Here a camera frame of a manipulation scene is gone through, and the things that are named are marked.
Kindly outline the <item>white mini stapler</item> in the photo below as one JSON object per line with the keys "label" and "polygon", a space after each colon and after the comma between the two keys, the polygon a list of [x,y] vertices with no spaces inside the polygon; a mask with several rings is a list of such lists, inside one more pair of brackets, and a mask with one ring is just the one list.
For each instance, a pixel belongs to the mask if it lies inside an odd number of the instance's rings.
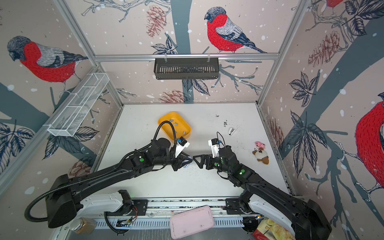
{"label": "white mini stapler", "polygon": [[229,136],[232,136],[235,132],[236,132],[236,129],[233,127],[230,127],[228,134],[229,134]]}

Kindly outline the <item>light blue stapler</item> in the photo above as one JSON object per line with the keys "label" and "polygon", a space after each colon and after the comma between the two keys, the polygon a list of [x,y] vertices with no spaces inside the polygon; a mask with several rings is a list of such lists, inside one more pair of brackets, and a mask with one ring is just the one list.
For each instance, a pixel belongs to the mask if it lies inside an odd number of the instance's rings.
{"label": "light blue stapler", "polygon": [[194,161],[189,160],[189,161],[184,161],[181,165],[182,168],[187,168],[190,164],[192,164]]}

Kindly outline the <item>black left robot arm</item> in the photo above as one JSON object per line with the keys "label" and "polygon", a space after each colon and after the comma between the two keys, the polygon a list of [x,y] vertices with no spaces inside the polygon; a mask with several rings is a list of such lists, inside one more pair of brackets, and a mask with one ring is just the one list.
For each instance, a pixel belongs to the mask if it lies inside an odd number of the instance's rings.
{"label": "black left robot arm", "polygon": [[113,184],[154,172],[155,166],[172,166],[177,171],[191,162],[183,153],[189,146],[185,138],[176,140],[174,146],[164,138],[126,154],[119,163],[94,173],[70,178],[67,174],[56,178],[51,193],[46,197],[49,228],[57,228],[73,220],[85,208],[82,201]]}

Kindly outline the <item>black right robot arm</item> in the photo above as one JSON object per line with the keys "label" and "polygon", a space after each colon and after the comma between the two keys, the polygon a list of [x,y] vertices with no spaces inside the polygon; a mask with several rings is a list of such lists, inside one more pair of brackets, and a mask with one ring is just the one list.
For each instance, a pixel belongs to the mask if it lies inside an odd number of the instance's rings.
{"label": "black right robot arm", "polygon": [[332,232],[321,207],[285,193],[264,180],[254,170],[241,164],[230,146],[219,149],[216,157],[193,157],[199,168],[227,173],[235,187],[244,191],[238,198],[226,199],[229,214],[260,214],[281,225],[297,240],[327,240]]}

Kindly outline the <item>yellow plastic tray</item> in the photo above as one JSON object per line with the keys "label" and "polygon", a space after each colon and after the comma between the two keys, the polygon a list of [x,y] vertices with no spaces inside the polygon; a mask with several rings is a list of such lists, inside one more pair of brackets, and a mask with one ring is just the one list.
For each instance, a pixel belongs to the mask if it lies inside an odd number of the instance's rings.
{"label": "yellow plastic tray", "polygon": [[160,125],[164,121],[169,121],[176,133],[176,137],[179,139],[183,137],[187,139],[191,134],[191,126],[182,118],[182,116],[177,112],[169,112],[164,116],[158,119],[158,124]]}

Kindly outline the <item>pink plastic lid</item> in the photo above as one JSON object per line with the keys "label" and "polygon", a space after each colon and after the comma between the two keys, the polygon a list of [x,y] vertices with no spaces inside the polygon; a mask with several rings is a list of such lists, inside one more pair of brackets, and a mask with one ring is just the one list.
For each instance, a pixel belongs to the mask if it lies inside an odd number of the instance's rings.
{"label": "pink plastic lid", "polygon": [[197,234],[215,225],[209,206],[189,210],[170,218],[171,237],[173,240]]}

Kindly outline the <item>red cassava chips bag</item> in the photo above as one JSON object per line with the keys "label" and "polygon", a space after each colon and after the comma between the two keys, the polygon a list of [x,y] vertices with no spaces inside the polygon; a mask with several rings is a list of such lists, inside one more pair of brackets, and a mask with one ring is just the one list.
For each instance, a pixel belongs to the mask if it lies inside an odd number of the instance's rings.
{"label": "red cassava chips bag", "polygon": [[285,228],[270,219],[263,219],[252,233],[256,240],[295,240]]}

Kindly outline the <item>glass spice jar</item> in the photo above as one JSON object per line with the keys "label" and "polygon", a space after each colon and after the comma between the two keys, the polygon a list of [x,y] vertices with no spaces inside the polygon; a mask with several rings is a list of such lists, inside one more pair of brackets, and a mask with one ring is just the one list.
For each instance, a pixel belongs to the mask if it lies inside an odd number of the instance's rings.
{"label": "glass spice jar", "polygon": [[97,222],[91,218],[78,218],[74,219],[70,224],[70,230],[76,234],[89,235],[97,226]]}

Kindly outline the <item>brown plush toy keychain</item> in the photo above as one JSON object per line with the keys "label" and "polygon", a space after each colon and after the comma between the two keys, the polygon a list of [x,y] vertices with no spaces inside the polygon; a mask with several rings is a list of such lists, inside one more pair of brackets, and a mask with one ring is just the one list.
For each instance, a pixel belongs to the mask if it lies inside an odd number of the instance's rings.
{"label": "brown plush toy keychain", "polygon": [[253,155],[257,159],[258,162],[262,162],[265,165],[268,165],[270,160],[268,153],[266,152],[266,145],[261,142],[255,142],[255,148],[252,151]]}

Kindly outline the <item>white mesh wall shelf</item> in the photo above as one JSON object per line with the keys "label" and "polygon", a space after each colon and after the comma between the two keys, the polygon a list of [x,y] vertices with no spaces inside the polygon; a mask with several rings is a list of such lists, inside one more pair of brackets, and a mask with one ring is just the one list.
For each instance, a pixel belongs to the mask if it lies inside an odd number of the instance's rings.
{"label": "white mesh wall shelf", "polygon": [[81,88],[70,94],[69,103],[49,125],[48,132],[55,137],[74,136],[109,81],[106,73],[88,75]]}

